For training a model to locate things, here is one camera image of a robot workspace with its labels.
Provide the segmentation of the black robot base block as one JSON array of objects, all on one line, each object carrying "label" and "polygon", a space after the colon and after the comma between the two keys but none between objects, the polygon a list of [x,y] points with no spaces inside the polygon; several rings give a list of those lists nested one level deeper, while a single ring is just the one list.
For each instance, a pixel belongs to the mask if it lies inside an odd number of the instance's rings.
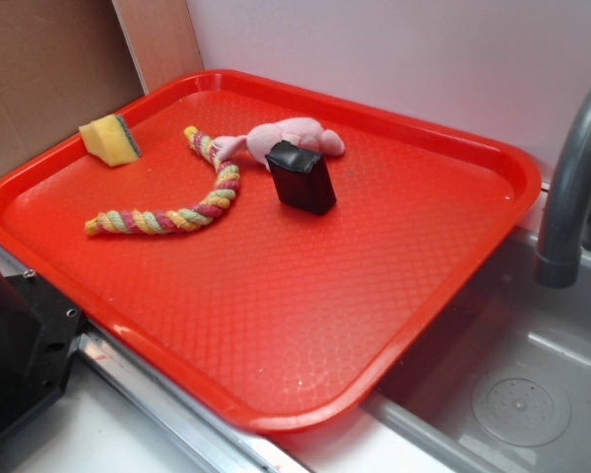
[{"label": "black robot base block", "polygon": [[0,441],[64,394],[84,324],[43,277],[0,272]]}]

